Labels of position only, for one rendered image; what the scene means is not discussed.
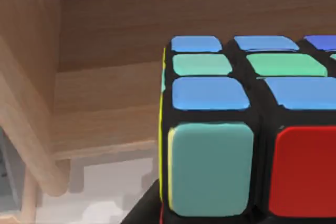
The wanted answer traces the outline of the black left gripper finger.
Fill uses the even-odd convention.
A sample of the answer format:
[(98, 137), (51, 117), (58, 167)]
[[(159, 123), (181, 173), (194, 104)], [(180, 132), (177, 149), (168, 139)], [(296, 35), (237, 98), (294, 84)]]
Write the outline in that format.
[(161, 200), (157, 179), (124, 217), (121, 224), (160, 224)]

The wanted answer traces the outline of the multicoloured puzzle cube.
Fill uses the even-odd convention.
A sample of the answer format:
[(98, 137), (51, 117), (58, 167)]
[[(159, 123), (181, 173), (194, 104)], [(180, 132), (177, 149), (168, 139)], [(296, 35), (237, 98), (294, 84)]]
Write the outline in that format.
[(336, 35), (175, 36), (160, 224), (336, 224)]

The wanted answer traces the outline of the wooden cupboard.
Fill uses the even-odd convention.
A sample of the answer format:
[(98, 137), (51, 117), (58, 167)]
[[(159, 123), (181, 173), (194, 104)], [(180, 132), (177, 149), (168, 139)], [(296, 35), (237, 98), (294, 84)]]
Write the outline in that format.
[(74, 158), (153, 148), (170, 37), (334, 31), (336, 0), (0, 0), (0, 127), (26, 166), (0, 224), (35, 224)]

